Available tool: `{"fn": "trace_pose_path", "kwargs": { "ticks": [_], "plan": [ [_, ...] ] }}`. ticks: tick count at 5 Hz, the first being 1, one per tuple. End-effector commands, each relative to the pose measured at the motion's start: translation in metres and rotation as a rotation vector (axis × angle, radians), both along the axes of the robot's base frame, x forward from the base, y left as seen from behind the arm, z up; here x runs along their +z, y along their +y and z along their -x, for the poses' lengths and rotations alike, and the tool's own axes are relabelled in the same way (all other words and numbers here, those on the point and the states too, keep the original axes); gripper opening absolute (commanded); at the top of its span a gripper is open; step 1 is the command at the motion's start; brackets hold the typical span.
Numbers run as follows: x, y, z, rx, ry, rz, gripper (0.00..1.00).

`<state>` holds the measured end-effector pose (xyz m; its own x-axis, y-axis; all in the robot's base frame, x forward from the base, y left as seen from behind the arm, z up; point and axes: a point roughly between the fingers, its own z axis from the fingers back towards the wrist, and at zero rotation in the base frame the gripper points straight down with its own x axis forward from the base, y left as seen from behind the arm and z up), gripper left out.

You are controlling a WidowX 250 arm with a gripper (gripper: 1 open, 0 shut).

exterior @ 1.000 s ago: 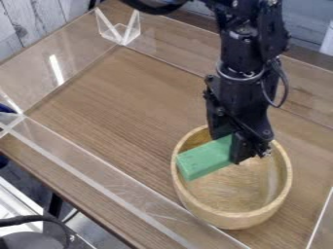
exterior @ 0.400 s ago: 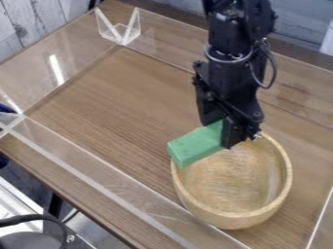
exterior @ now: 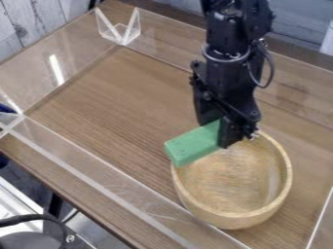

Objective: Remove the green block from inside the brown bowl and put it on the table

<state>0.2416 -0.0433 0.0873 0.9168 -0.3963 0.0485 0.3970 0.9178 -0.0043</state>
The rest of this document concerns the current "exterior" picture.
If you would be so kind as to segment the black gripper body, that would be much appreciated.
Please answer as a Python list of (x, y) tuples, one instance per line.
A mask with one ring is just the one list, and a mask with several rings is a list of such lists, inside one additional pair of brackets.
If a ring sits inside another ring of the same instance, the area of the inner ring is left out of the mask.
[(262, 119), (254, 98), (262, 77), (262, 56), (258, 51), (251, 50), (230, 54), (203, 48), (203, 58), (205, 60), (191, 62), (190, 84), (203, 85), (213, 91), (221, 118), (226, 116), (242, 125), (245, 138), (253, 139)]

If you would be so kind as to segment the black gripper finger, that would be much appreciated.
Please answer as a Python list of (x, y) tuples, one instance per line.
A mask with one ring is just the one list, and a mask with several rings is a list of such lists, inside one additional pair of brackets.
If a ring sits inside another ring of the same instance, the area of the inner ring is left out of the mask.
[(242, 141), (245, 136), (243, 126), (223, 116), (219, 119), (217, 145), (222, 149), (227, 149), (233, 144)]
[(221, 118), (221, 110), (215, 101), (215, 94), (203, 85), (191, 84), (194, 93), (194, 107), (199, 125), (207, 125)]

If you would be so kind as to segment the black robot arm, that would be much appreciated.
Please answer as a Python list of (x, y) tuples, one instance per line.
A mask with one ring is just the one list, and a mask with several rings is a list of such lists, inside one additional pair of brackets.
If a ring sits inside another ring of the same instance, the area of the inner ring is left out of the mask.
[(262, 69), (274, 66), (263, 36), (274, 12), (267, 0), (201, 0), (207, 20), (201, 60), (191, 62), (197, 120), (217, 123), (215, 144), (230, 147), (257, 136), (262, 113), (254, 98), (269, 87)]

